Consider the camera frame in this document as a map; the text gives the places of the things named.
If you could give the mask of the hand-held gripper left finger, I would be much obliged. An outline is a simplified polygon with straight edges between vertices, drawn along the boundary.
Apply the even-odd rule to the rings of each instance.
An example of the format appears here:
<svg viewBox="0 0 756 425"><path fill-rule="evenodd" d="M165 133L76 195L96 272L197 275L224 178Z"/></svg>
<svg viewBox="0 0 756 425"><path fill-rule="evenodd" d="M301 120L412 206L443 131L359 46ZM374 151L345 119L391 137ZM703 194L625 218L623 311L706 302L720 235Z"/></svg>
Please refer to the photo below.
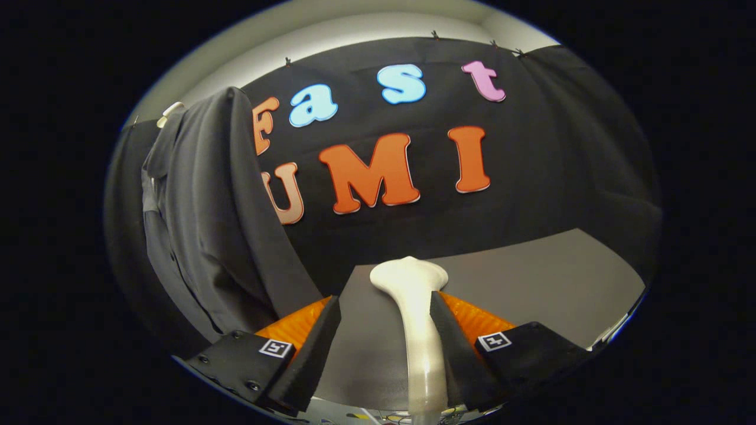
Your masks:
<svg viewBox="0 0 756 425"><path fill-rule="evenodd" d="M327 296L256 333L231 331L185 360L185 369L251 408L304 413L341 320L340 298Z"/></svg>

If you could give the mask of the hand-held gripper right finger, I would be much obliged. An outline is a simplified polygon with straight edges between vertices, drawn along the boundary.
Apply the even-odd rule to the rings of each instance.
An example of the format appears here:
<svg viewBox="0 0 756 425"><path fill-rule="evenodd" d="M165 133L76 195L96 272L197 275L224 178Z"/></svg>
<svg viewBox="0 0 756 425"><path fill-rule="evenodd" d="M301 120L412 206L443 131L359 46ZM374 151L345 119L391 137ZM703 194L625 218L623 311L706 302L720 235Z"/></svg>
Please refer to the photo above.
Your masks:
<svg viewBox="0 0 756 425"><path fill-rule="evenodd" d="M513 325L451 294L433 292L429 311L454 387L470 410L521 403L591 359L589 350L540 322Z"/></svg>

